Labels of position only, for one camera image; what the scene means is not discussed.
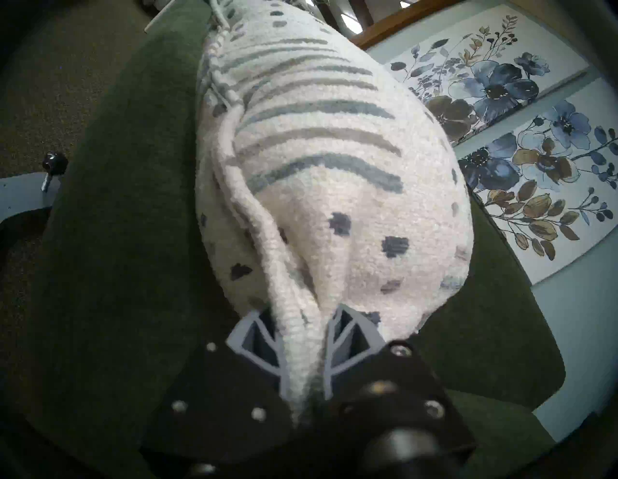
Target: light blue wall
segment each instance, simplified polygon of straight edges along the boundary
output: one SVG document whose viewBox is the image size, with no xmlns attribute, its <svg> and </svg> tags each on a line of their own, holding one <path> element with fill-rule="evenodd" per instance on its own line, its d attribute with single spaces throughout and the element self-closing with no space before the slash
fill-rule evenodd
<svg viewBox="0 0 618 479">
<path fill-rule="evenodd" d="M 500 3 L 503 2 L 470 0 L 460 3 L 401 30 L 372 47 L 368 53 L 378 62 L 385 63 L 408 46 Z M 551 13 L 547 5 L 544 8 L 545 15 Z M 559 91 L 546 95 L 457 146 L 457 156 L 465 156 L 485 146 L 596 78 L 597 71 L 591 69 L 585 76 L 563 85 Z M 535 411 L 539 421 L 559 441 L 579 426 L 588 414 L 600 411 L 618 382 L 618 229 L 575 262 L 534 285 L 532 291 L 556 338 L 567 372 L 560 391 Z"/>
</svg>

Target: dark green cushion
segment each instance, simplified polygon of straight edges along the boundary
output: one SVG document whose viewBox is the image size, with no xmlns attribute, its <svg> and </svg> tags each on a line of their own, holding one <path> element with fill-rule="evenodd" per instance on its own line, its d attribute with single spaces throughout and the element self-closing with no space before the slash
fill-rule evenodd
<svg viewBox="0 0 618 479">
<path fill-rule="evenodd" d="M 554 440 L 524 406 L 487 397 L 448 391 L 472 431 L 478 447 L 460 477 L 502 477 L 541 456 Z"/>
<path fill-rule="evenodd" d="M 471 204 L 468 279 L 412 341 L 445 387 L 534 409 L 562 386 L 562 356 L 523 269 Z"/>
<path fill-rule="evenodd" d="M 114 478 L 148 476 L 137 452 L 148 415 L 202 325 L 223 337 L 237 319 L 194 211 L 195 76 L 209 14 L 202 0 L 177 0 L 101 103 L 63 180 L 33 285 L 27 417 Z M 475 230 L 470 280 L 417 343 L 451 388 L 541 401 L 562 381 L 555 343 L 521 273 L 494 270 L 492 261 L 512 259 L 478 215 Z"/>
</svg>

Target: knitted blanket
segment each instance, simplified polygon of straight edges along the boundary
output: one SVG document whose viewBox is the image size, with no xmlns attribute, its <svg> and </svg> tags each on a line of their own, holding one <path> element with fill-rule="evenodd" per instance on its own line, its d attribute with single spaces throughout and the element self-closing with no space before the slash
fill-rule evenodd
<svg viewBox="0 0 618 479">
<path fill-rule="evenodd" d="M 311 14 L 211 0 L 197 81 L 203 243 L 240 315 L 270 304 L 302 417 L 340 303 L 385 340 L 418 331 L 463 285 L 465 181 L 432 114 Z"/>
</svg>

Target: black knob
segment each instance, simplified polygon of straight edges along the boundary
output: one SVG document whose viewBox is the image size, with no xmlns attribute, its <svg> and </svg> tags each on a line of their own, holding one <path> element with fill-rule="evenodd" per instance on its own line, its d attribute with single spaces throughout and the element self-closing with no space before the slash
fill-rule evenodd
<svg viewBox="0 0 618 479">
<path fill-rule="evenodd" d="M 62 153 L 49 151 L 43 159 L 43 168 L 45 168 L 45 171 L 52 176 L 64 174 L 68 165 L 69 160 Z"/>
</svg>

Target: wooden frame edge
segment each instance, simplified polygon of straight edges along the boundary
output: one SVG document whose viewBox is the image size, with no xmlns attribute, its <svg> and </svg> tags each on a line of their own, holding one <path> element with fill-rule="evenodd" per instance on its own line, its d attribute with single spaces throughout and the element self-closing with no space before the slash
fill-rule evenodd
<svg viewBox="0 0 618 479">
<path fill-rule="evenodd" d="M 463 0 L 419 0 L 408 8 L 404 8 L 374 23 L 363 33 L 351 37 L 350 41 L 360 49 L 367 50 L 369 47 L 390 37 L 411 23 L 424 19 L 461 1 Z"/>
</svg>

